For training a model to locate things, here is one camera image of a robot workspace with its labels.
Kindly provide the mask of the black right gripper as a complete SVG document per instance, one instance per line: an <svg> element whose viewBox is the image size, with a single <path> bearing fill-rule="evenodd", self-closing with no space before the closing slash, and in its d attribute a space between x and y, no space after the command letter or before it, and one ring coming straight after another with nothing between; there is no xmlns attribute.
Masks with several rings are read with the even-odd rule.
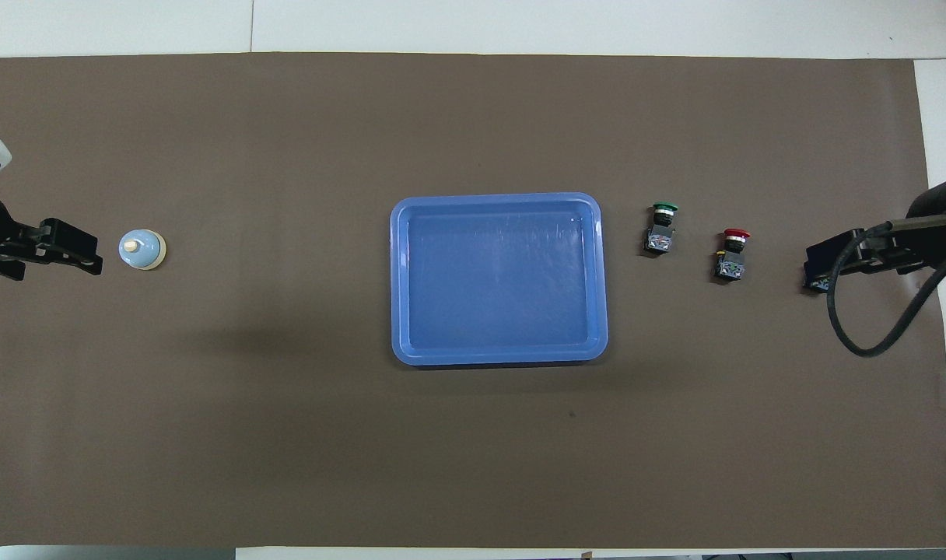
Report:
<svg viewBox="0 0 946 560"><path fill-rule="evenodd" d="M886 233L862 243L869 253L862 273L894 271L907 275L924 268L938 269L946 260L946 181L918 195L904 219L892 219ZM861 234L849 229L806 248L804 290L828 292L829 276L840 252Z"/></svg>

